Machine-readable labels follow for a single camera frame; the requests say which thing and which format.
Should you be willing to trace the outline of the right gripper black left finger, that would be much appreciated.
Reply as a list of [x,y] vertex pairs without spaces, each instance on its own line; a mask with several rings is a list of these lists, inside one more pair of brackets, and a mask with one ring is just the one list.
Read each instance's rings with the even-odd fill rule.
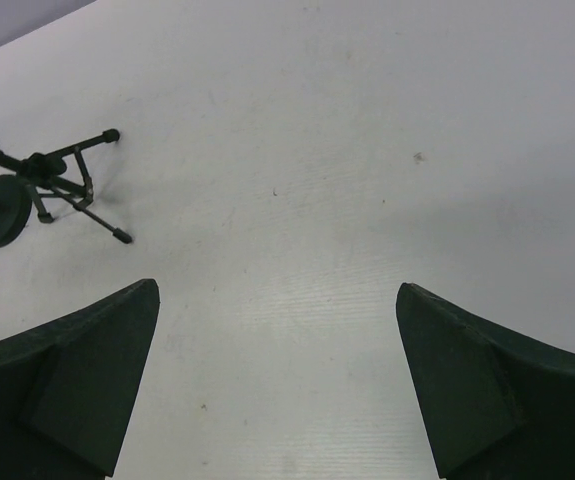
[[113,476],[159,309],[142,279],[0,340],[0,479]]

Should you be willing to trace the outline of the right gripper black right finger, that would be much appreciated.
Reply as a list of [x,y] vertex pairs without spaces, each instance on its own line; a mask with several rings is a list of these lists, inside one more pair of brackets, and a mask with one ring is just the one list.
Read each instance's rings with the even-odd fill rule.
[[442,479],[575,479],[575,354],[400,286],[396,319]]

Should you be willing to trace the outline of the black clip mic stand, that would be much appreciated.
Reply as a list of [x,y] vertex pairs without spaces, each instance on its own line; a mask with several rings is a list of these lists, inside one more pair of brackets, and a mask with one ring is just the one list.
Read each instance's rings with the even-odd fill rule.
[[32,200],[20,180],[13,175],[0,175],[0,248],[22,233],[32,209]]

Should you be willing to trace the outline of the black shock mount tripod stand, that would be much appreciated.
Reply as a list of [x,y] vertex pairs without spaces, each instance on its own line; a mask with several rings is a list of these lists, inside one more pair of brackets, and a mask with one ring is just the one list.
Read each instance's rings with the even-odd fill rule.
[[92,138],[49,153],[36,152],[22,160],[0,150],[0,168],[6,169],[6,174],[15,176],[26,187],[32,200],[31,212],[37,212],[40,223],[51,224],[55,221],[44,204],[46,199],[55,198],[111,232],[119,242],[129,245],[133,242],[130,234],[89,210],[94,202],[94,184],[83,157],[85,150],[116,143],[120,137],[118,130],[108,129]]

